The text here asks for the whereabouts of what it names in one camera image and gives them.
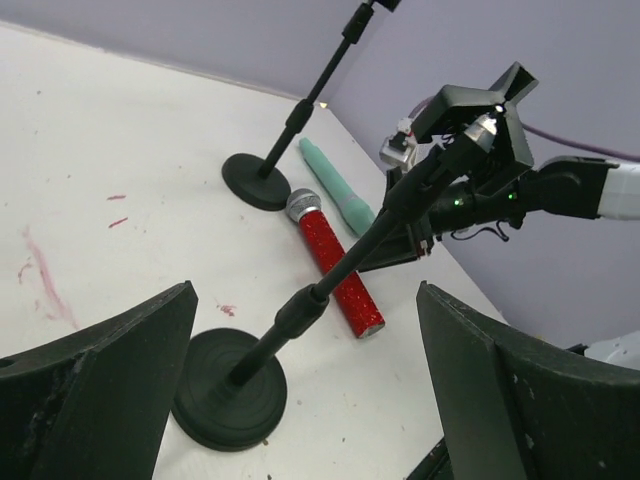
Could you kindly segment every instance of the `red glitter microphone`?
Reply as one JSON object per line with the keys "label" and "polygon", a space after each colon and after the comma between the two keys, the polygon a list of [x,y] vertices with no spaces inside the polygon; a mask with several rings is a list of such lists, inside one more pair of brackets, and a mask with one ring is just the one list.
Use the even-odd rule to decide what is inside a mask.
{"label": "red glitter microphone", "polygon": [[[287,214],[300,225],[300,230],[323,274],[344,257],[344,249],[321,211],[320,197],[301,188],[287,200]],[[360,280],[353,272],[333,292],[357,338],[370,337],[382,327],[384,318]]]}

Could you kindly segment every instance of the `red stain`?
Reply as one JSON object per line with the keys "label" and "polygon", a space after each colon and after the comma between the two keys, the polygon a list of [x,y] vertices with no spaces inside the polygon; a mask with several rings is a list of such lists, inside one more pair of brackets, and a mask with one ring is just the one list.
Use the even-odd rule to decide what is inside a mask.
{"label": "red stain", "polygon": [[[80,326],[73,316],[71,307],[69,307],[69,305],[62,301],[60,295],[58,295],[58,292],[56,291],[55,284],[53,283],[53,278],[51,277],[51,272],[49,271],[49,266],[47,265],[47,260],[40,247],[38,247],[38,245],[36,245],[36,243],[33,241],[31,232],[29,231],[29,227],[26,227],[24,229],[24,231],[22,232],[22,236],[27,243],[27,248],[35,259],[35,266],[40,272],[40,279],[42,280],[42,285],[44,286],[44,293],[47,296],[49,303],[55,310],[58,317],[67,320],[73,328],[79,330]],[[56,318],[56,315],[48,313],[47,318],[49,320],[53,320]]]}
{"label": "red stain", "polygon": [[24,266],[18,272],[18,283],[20,285],[22,285],[22,275],[24,275],[24,271],[27,270],[28,268],[33,268],[33,264],[31,262],[25,263]]}
{"label": "red stain", "polygon": [[235,317],[236,314],[233,311],[234,309],[238,308],[235,305],[217,305],[217,307],[220,309],[220,311],[226,315],[228,315],[229,317]]}
{"label": "red stain", "polygon": [[129,220],[129,217],[121,218],[120,220],[117,220],[117,221],[113,222],[111,225],[109,225],[109,228],[117,227],[118,225],[120,225],[121,223],[126,222],[127,220]]}

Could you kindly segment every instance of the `black microphone stand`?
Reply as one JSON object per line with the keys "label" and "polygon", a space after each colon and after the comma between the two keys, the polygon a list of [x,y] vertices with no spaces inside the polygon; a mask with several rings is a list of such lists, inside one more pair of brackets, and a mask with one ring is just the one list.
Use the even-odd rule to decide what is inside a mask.
{"label": "black microphone stand", "polygon": [[248,153],[232,155],[222,166],[222,178],[231,191],[244,202],[261,210],[282,210],[291,194],[291,187],[285,176],[276,168],[276,164],[293,138],[305,127],[314,103],[336,68],[346,55],[349,47],[360,41],[369,20],[373,17],[373,3],[378,1],[393,11],[400,0],[367,0],[362,3],[344,28],[344,39],[333,54],[329,64],[320,75],[307,98],[301,100],[293,109],[285,123],[285,129],[267,155],[266,159]]}
{"label": "black microphone stand", "polygon": [[287,399],[287,383],[276,353],[318,320],[329,295],[397,225],[421,218],[458,177],[481,163],[493,143],[463,134],[409,171],[385,197],[385,211],[318,283],[296,292],[259,340],[222,328],[191,340],[173,415],[200,444],[239,451],[263,441],[276,428]]}

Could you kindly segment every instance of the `teal microphone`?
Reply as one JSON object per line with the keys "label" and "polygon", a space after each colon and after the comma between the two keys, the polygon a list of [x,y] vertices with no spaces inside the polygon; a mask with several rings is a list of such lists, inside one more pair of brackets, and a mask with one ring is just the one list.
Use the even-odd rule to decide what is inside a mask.
{"label": "teal microphone", "polygon": [[340,210],[342,218],[361,237],[376,219],[375,213],[358,197],[340,176],[329,159],[308,138],[300,140],[300,150],[307,165],[329,193]]}

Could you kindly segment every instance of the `silver microphone head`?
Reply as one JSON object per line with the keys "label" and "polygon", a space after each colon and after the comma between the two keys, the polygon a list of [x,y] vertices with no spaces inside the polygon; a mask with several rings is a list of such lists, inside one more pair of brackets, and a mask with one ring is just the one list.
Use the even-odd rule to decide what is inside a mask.
{"label": "silver microphone head", "polygon": [[285,210],[291,220],[298,223],[307,213],[319,211],[321,208],[322,203],[316,192],[308,188],[299,188],[289,195]]}

